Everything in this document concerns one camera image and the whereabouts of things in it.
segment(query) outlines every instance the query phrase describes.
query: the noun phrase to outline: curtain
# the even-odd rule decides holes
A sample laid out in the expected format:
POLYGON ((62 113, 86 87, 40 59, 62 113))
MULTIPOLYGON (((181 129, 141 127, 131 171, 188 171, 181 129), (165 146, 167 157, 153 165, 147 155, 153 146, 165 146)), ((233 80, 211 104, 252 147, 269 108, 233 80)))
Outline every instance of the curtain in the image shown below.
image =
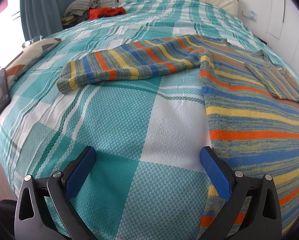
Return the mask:
POLYGON ((47 37, 63 30, 61 18, 75 0, 20 0, 20 17, 25 40, 47 37))

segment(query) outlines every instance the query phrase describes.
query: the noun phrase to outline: knit fabric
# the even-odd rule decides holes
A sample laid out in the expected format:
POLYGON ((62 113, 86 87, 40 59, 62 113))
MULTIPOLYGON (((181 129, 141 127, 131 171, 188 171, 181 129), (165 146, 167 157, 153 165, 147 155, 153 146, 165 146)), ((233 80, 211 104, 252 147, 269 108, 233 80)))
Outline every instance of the knit fabric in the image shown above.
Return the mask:
MULTIPOLYGON (((262 50, 251 53, 206 39, 204 47, 200 78, 213 149, 234 171, 258 178, 271 174, 285 221, 299 211, 299 86, 262 50)), ((210 185, 202 231, 223 204, 210 185)), ((238 230, 247 207, 248 202, 230 234, 238 230)))
POLYGON ((140 80, 200 66, 201 37, 185 35, 123 44, 70 61, 57 81, 65 94, 103 80, 140 80))

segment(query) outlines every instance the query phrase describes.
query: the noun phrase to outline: screw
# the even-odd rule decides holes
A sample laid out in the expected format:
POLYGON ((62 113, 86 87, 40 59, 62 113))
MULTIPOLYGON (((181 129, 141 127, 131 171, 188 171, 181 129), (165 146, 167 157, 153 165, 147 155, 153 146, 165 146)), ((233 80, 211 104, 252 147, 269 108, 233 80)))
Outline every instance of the screw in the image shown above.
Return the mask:
POLYGON ((31 179, 31 177, 32 177, 31 175, 26 175, 26 176, 24 177, 24 180, 25 180, 25 181, 29 181, 29 180, 31 179))
POLYGON ((55 172, 53 173, 53 177, 54 177, 54 178, 58 178, 60 175, 62 175, 62 173, 61 173, 60 171, 55 171, 55 172))
POLYGON ((269 174, 266 174, 266 175, 265 175, 265 179, 267 179, 267 180, 272 180, 272 176, 269 175, 269 174))
POLYGON ((241 178, 243 173, 241 171, 235 171, 235 176, 241 178))

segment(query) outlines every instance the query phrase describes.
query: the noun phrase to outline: bedspread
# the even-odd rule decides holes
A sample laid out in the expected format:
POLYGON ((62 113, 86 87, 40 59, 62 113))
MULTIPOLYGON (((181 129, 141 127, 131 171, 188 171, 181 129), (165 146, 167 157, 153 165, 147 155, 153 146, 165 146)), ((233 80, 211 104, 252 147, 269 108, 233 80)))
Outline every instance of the bedspread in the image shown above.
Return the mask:
MULTIPOLYGON (((210 189, 199 151, 211 146, 199 69, 106 81, 66 95, 56 87, 61 69, 124 43, 199 34, 227 38, 252 52, 263 49, 298 85, 299 79, 238 18, 220 8, 198 0, 130 0, 117 6, 127 14, 52 35, 62 39, 59 46, 14 85, 12 101, 0 115, 0 161, 18 194, 26 174, 50 176, 86 145, 93 146, 96 164, 72 204, 97 238, 196 239, 204 229, 201 217, 208 215, 210 189)), ((264 166, 266 172, 266 158, 251 159, 249 165, 264 166)), ((282 164, 277 174, 285 169, 282 164)), ((299 177, 299 163, 288 170, 299 177)), ((284 230, 298 213, 299 207, 283 212, 284 230)))

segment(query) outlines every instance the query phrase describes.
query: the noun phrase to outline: wall outlet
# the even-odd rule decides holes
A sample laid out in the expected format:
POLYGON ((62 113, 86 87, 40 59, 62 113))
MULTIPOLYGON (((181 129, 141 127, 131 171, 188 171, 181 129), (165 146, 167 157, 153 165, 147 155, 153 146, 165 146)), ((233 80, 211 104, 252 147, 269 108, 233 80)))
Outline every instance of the wall outlet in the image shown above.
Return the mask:
POLYGON ((100 3, 108 3, 108 2, 112 2, 113 0, 100 0, 100 3))
POLYGON ((254 13, 253 10, 247 11, 247 10, 243 10, 242 11, 242 15, 253 20, 254 22, 257 21, 257 15, 254 13))

